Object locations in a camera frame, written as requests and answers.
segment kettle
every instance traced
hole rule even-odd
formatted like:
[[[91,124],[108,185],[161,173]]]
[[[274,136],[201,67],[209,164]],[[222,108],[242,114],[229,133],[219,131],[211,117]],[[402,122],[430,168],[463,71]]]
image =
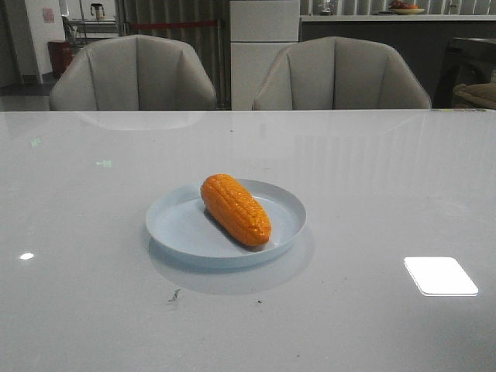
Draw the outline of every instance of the kettle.
[[[90,12],[92,16],[95,16],[97,21],[105,18],[105,10],[103,9],[102,4],[99,4],[97,2],[92,3],[90,5]]]

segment red rope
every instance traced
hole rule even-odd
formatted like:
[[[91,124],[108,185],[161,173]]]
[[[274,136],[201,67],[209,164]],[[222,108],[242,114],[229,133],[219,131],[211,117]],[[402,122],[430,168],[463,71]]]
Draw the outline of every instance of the red rope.
[[[217,26],[217,19],[212,21],[201,22],[182,22],[182,23],[135,23],[131,25],[132,29],[190,29],[193,27],[210,27]]]

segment floor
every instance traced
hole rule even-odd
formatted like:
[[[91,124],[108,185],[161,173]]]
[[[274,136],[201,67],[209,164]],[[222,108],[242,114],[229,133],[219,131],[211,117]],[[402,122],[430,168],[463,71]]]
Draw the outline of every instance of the floor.
[[[14,84],[0,88],[0,111],[49,111],[53,84]]]

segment white plate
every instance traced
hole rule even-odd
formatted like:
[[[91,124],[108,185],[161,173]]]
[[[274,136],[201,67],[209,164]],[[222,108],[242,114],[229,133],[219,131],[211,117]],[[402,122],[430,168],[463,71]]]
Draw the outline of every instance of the white plate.
[[[419,14],[422,13],[425,9],[392,9],[389,8],[393,13],[400,14],[402,16],[407,16],[410,14]]]
[[[263,250],[252,252],[230,238],[205,212],[201,183],[172,191],[146,213],[150,235],[167,253],[201,267],[247,267],[285,252],[305,225],[304,205],[293,194],[260,181],[238,180],[265,208],[272,233]]]

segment chair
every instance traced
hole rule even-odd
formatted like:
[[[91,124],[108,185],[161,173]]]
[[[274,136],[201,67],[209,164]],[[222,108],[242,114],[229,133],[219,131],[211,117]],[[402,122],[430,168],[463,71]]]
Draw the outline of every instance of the chair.
[[[281,50],[253,102],[254,110],[430,107],[429,95],[395,49],[337,36]]]
[[[215,103],[190,45],[144,35],[87,45],[50,93],[56,111],[210,110]]]

